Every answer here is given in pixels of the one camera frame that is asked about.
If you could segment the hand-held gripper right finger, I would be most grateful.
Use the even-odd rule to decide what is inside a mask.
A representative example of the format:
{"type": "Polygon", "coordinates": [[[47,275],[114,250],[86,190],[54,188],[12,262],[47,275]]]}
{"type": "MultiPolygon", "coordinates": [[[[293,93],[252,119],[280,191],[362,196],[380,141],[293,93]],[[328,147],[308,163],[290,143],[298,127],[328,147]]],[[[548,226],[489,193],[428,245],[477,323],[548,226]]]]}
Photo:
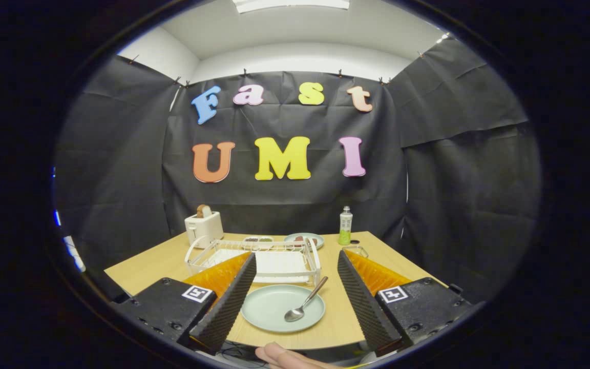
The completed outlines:
{"type": "Polygon", "coordinates": [[[375,354],[417,345],[475,309],[456,288],[431,277],[410,280],[361,251],[341,250],[337,271],[368,348],[375,354]]]}

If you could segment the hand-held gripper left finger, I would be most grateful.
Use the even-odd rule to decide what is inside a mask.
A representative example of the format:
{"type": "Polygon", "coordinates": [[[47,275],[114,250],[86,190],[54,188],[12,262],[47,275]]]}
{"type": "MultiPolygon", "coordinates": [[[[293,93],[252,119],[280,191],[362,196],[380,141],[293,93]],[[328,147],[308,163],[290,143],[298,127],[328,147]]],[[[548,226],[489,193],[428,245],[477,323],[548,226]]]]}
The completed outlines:
{"type": "Polygon", "coordinates": [[[255,254],[244,252],[184,281],[163,277],[112,306],[158,338],[213,355],[236,322],[256,269],[255,254]]]}

